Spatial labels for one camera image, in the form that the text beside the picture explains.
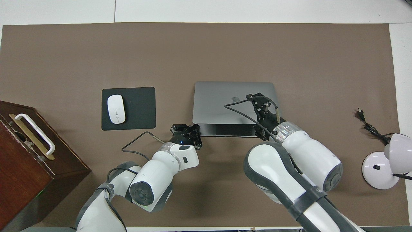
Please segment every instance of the lamp base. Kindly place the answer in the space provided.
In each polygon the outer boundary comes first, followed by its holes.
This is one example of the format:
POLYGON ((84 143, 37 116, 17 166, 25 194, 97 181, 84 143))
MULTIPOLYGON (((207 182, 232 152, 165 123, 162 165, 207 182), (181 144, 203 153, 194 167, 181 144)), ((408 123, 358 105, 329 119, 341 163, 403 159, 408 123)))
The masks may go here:
POLYGON ((377 189, 390 189, 399 177, 392 175, 389 160, 383 152, 373 152, 363 161, 362 174, 366 182, 377 189))

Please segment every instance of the brown wooden drawer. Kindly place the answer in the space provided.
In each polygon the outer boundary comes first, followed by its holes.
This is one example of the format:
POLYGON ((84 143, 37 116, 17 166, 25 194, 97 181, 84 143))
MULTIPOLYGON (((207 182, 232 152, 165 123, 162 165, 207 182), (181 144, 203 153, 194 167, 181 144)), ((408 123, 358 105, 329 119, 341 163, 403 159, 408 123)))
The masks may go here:
MULTIPOLYGON (((27 120, 21 122, 49 148, 27 120)), ((20 231, 43 220, 89 173, 34 108, 0 101, 0 230, 20 231), (53 160, 30 144, 10 114, 26 114, 35 122, 55 145, 53 160)))

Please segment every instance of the silver laptop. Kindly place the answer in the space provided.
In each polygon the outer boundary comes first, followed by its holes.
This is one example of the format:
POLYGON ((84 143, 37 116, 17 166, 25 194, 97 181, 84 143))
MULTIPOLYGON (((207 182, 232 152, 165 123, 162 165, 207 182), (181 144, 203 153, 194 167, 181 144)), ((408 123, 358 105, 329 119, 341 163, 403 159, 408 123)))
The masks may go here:
MULTIPOLYGON (((198 81, 194 88, 193 123, 199 124, 202 136, 255 137, 254 123, 224 105, 259 92, 279 107, 273 83, 198 81)), ((230 107, 257 119, 251 102, 230 107)), ((275 113, 273 106, 269 110, 275 113)))

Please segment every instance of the brown tabletop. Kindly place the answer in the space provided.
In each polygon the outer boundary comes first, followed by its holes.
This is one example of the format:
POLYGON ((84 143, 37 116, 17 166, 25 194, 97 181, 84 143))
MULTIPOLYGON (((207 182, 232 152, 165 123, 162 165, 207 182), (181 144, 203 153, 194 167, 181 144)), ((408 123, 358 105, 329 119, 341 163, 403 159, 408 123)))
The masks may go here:
MULTIPOLYGON (((383 144, 354 117, 361 107, 382 133, 399 132, 387 24, 121 23, 4 26, 0 99, 35 107, 91 168, 44 220, 73 226, 107 172, 145 160, 121 147, 145 130, 101 129, 101 91, 155 87, 158 137, 172 124, 192 123, 194 83, 272 82, 283 117, 342 161, 329 198, 359 225, 408 225, 403 180, 370 187, 362 161, 383 144)), ((243 173, 257 138, 204 137, 200 164, 178 173, 158 213, 116 197, 127 226, 298 226, 243 173)), ((130 148, 151 156, 159 143, 143 137, 130 148)))

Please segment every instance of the drawer handle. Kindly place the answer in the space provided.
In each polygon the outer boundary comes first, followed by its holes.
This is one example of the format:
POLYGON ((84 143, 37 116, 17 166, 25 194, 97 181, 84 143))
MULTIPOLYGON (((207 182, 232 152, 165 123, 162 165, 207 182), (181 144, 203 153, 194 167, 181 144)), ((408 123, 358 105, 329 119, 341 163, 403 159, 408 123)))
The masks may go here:
POLYGON ((54 143, 47 137, 47 135, 36 125, 36 123, 29 117, 27 114, 18 114, 14 119, 20 120, 22 117, 24 117, 28 123, 39 133, 39 135, 46 141, 46 143, 50 146, 50 149, 46 153, 47 155, 50 155, 51 153, 54 152, 54 149, 56 148, 54 146, 54 143))

